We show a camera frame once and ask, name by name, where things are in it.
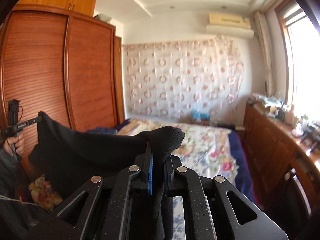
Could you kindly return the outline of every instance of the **window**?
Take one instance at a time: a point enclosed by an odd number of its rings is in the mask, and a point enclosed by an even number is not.
[[[279,12],[288,61],[288,102],[295,114],[320,120],[320,35],[293,0]]]

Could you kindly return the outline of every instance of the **blue blanket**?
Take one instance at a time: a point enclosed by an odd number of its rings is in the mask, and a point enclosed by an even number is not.
[[[236,188],[242,192],[250,201],[256,204],[256,200],[253,193],[252,179],[249,173],[247,161],[245,159],[244,152],[236,131],[232,131],[229,134],[230,152],[236,159],[236,163],[239,166],[238,174],[235,178]]]

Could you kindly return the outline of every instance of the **pillow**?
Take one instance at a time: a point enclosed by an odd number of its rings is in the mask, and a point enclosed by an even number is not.
[[[122,123],[115,126],[115,129],[119,132],[123,127],[130,123],[130,119],[124,120]]]

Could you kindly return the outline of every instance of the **sleeve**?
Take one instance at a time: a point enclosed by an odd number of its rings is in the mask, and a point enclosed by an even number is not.
[[[0,150],[0,181],[6,187],[6,192],[0,192],[7,197],[14,196],[14,187],[16,184],[17,157],[10,155],[4,149]]]

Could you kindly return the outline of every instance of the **curtain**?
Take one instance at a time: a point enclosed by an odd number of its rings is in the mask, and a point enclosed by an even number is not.
[[[231,39],[127,44],[124,55],[130,113],[179,121],[198,110],[238,123],[244,63]]]
[[[270,31],[264,14],[256,12],[254,14],[254,21],[257,26],[258,39],[262,49],[263,61],[266,68],[267,96],[270,97],[274,94],[272,75],[273,52],[271,46]]]

